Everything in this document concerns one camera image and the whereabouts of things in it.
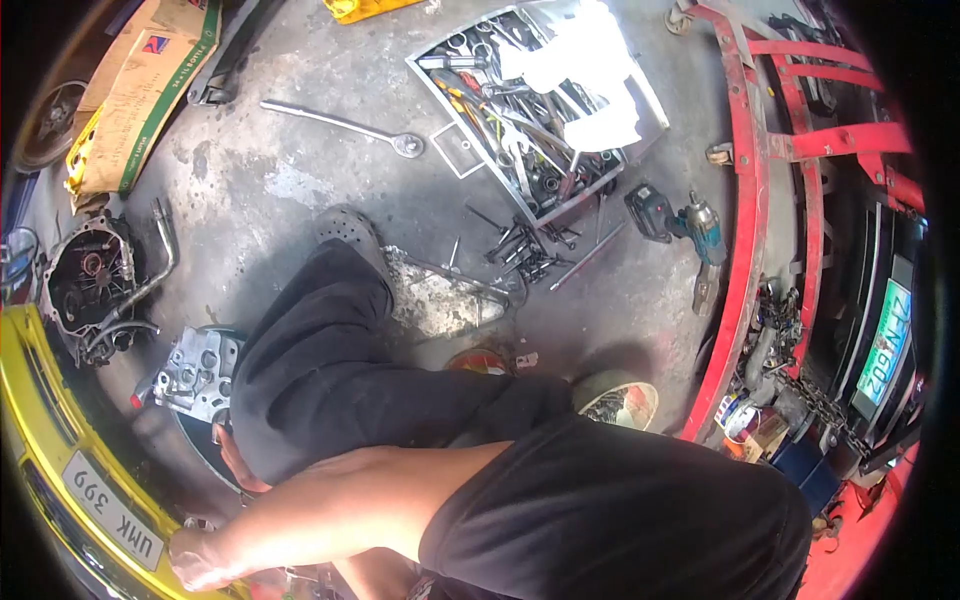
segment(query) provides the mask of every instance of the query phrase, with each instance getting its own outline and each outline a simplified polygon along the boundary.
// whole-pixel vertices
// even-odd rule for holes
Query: green license plate
[[[883,312],[876,328],[874,344],[867,356],[856,389],[879,406],[883,394],[897,370],[900,353],[910,331],[910,291],[887,280],[887,293],[883,298]]]

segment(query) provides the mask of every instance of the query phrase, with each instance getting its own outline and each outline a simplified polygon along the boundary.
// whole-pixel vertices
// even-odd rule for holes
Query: cardboard box
[[[74,194],[125,192],[133,187],[163,124],[220,38],[220,0],[144,0],[110,45],[77,108],[74,133],[100,106]]]
[[[747,435],[743,443],[743,460],[755,463],[777,451],[790,426],[780,415],[764,415],[760,425]]]

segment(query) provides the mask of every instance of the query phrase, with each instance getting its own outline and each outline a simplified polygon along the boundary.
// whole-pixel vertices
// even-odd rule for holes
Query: metal chain
[[[872,449],[853,433],[847,424],[846,415],[820,390],[817,384],[810,381],[802,372],[798,379],[793,379],[783,372],[778,372],[777,378],[780,383],[793,390],[804,401],[810,412],[839,431],[847,439],[847,444],[860,455],[860,458],[865,458],[870,454]]]

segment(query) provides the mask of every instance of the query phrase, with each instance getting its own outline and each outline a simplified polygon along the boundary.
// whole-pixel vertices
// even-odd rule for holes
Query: yellow bumper
[[[166,542],[179,525],[121,466],[84,417],[47,343],[35,306],[0,312],[0,398],[3,438],[24,488],[56,539],[101,583],[126,598],[244,598],[245,587],[185,591],[170,569]],[[160,540],[156,569],[131,556],[70,493],[61,475],[82,452],[130,514]]]

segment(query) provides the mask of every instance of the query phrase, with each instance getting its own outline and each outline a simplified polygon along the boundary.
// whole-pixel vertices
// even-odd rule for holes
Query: gray shoe
[[[373,225],[367,217],[354,210],[348,204],[335,204],[317,215],[314,220],[317,243],[327,240],[341,239],[350,244],[354,250],[367,259],[376,269],[390,288],[391,296],[395,296],[394,282],[387,270],[387,263],[380,250],[380,243],[376,239]]]

